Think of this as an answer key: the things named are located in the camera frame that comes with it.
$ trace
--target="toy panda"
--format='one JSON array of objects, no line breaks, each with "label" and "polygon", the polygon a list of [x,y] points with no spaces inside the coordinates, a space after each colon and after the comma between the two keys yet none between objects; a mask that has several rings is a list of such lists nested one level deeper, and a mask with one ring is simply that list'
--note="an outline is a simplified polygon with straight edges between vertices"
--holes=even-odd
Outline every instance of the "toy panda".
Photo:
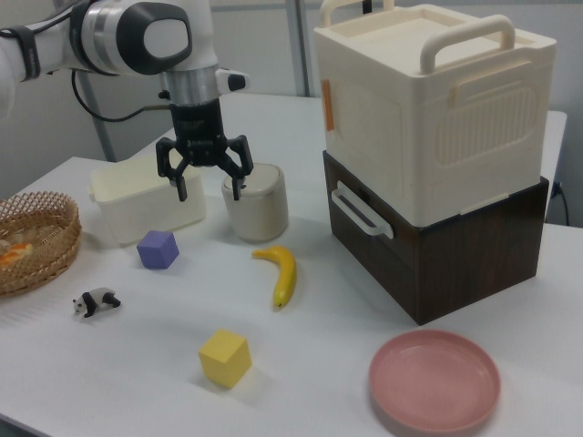
[{"label": "toy panda", "polygon": [[91,291],[86,291],[81,295],[79,299],[73,299],[73,305],[75,308],[75,314],[82,311],[87,311],[85,317],[91,317],[99,304],[107,303],[113,305],[113,308],[117,308],[121,305],[121,302],[114,296],[116,292],[110,289],[95,289]]}]

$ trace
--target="pink plate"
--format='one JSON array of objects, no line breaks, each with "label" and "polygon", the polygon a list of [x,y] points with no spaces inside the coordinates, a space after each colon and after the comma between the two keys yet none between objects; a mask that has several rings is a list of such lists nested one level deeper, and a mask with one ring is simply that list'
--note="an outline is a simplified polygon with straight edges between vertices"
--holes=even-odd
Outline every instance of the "pink plate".
[{"label": "pink plate", "polygon": [[472,341],[441,330],[417,330],[388,341],[369,370],[373,397],[396,421],[419,431],[471,428],[496,406],[500,375]]}]

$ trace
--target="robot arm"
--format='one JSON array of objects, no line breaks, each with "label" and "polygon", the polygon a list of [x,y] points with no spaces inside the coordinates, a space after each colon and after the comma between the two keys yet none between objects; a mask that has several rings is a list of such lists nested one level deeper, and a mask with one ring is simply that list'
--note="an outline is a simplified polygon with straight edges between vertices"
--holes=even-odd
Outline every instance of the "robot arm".
[{"label": "robot arm", "polygon": [[[219,97],[247,87],[249,78],[218,67],[209,0],[77,0],[42,23],[0,30],[0,117],[9,113],[18,82],[62,68],[159,75],[177,137],[157,144],[159,175],[184,200],[184,169],[218,166],[239,198],[253,163],[245,136],[225,138]],[[176,168],[172,148],[182,155]]]}]

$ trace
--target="white cup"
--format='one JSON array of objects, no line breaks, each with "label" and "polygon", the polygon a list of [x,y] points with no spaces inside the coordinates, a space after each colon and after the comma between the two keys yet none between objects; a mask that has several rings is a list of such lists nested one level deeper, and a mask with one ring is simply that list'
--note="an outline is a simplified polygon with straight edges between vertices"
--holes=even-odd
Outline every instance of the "white cup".
[{"label": "white cup", "polygon": [[240,239],[268,241],[280,236],[288,225],[288,200],[283,171],[271,164],[255,164],[245,178],[240,199],[233,198],[232,179],[221,187],[230,224]]}]

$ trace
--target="wicker basket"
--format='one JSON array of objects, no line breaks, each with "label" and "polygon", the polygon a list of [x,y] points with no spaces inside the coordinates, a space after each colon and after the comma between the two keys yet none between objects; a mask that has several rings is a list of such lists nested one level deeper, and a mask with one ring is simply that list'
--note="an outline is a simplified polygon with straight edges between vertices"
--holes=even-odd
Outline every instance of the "wicker basket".
[{"label": "wicker basket", "polygon": [[0,266],[0,298],[37,289],[69,268],[81,242],[77,203],[61,193],[38,192],[0,200],[0,256],[31,244],[20,260]]}]

